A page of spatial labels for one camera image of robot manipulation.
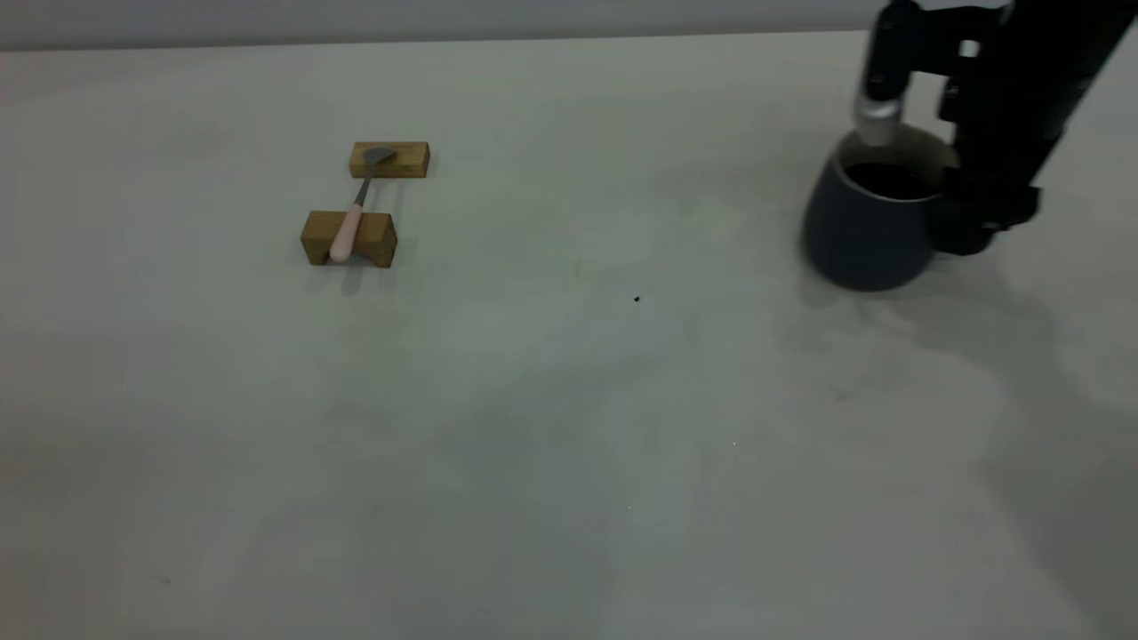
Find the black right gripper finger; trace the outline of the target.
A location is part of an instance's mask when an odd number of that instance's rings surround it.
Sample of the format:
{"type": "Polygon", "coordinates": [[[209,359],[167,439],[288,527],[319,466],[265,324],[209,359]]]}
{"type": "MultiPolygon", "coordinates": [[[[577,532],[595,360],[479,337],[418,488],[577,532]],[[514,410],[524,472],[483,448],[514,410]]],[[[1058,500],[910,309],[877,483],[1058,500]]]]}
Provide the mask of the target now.
{"type": "Polygon", "coordinates": [[[1042,190],[1017,180],[995,180],[987,186],[987,230],[1004,232],[1025,224],[1039,210],[1042,190]]]}
{"type": "Polygon", "coordinates": [[[942,192],[927,206],[927,239],[937,252],[970,256],[987,251],[1001,224],[993,183],[962,169],[942,171],[942,192]]]}

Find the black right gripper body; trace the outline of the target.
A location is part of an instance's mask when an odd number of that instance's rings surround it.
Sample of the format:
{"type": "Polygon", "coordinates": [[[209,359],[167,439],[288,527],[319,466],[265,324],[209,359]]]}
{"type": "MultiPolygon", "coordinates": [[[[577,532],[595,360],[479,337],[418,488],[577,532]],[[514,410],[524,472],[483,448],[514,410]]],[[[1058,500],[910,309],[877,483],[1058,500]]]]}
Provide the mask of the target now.
{"type": "Polygon", "coordinates": [[[975,68],[945,85],[959,181],[1031,184],[1133,17],[1133,1],[1014,1],[975,68]]]}

